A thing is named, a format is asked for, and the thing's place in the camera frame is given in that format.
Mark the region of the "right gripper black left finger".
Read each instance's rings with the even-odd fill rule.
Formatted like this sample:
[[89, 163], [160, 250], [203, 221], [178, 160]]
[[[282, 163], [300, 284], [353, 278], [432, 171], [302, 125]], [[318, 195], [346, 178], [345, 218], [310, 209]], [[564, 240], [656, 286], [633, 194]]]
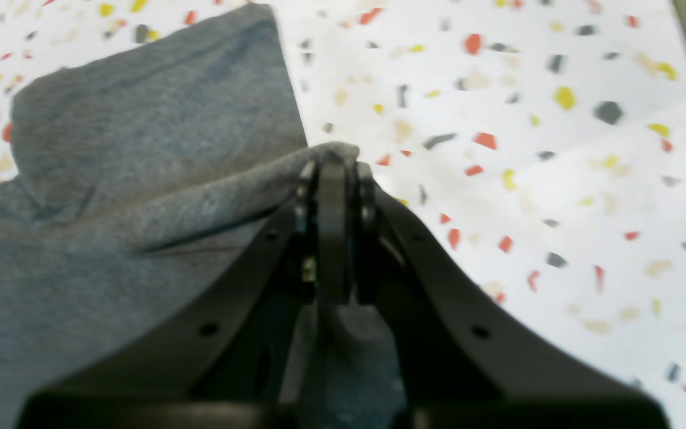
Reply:
[[42, 389], [19, 428], [296, 428], [280, 401], [298, 315], [346, 304], [348, 169], [312, 161], [250, 246], [191, 304]]

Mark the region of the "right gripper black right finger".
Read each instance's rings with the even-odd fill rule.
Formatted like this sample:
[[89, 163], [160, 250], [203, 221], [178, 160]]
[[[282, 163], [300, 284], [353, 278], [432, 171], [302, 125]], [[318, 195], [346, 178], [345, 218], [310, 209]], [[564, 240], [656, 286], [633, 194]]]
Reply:
[[394, 428], [666, 428], [658, 402], [507, 314], [357, 163], [356, 296], [386, 321], [406, 405]]

